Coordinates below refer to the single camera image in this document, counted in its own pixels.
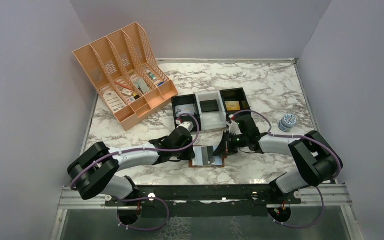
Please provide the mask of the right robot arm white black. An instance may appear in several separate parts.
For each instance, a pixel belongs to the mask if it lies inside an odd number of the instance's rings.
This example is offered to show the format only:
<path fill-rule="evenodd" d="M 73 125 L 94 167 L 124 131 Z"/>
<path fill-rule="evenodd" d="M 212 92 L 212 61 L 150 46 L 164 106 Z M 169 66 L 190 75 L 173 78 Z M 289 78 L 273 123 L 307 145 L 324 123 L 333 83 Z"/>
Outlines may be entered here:
<path fill-rule="evenodd" d="M 315 130 L 305 135 L 275 135 L 261 133 L 249 114 L 231 115 L 230 118 L 240 133 L 224 131 L 213 156 L 226 158 L 237 154 L 241 148 L 248 148 L 257 154 L 280 154 L 293 158 L 296 169 L 269 183 L 268 196 L 276 204 L 286 200 L 290 192 L 308 186 L 317 187 L 336 178 L 343 168 L 342 160 Z"/>

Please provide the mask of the brown leather card holder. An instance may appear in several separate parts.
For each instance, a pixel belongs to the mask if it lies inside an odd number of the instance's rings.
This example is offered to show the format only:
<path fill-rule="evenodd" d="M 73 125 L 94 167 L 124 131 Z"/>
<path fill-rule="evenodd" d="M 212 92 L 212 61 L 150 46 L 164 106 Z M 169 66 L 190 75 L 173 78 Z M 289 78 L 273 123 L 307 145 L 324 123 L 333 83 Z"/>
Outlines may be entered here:
<path fill-rule="evenodd" d="M 223 168 L 225 160 L 220 156 L 213 156 L 216 146 L 194 146 L 195 158 L 189 161 L 189 168 Z"/>

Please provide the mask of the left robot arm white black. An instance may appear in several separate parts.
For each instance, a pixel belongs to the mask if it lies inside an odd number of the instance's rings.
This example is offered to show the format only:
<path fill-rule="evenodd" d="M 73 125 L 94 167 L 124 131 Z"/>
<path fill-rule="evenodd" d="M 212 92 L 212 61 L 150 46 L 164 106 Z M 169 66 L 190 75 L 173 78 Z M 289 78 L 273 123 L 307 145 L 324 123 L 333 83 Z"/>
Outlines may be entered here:
<path fill-rule="evenodd" d="M 168 136 L 133 147 L 110 149 L 104 142 L 97 142 L 67 168 L 70 188 L 78 191 L 83 200 L 106 194 L 118 198 L 124 205 L 132 205 L 139 190 L 131 177 L 118 177 L 116 173 L 138 166 L 167 163 L 172 158 L 179 161 L 193 159 L 195 139 L 192 128 L 191 122 L 184 122 Z"/>

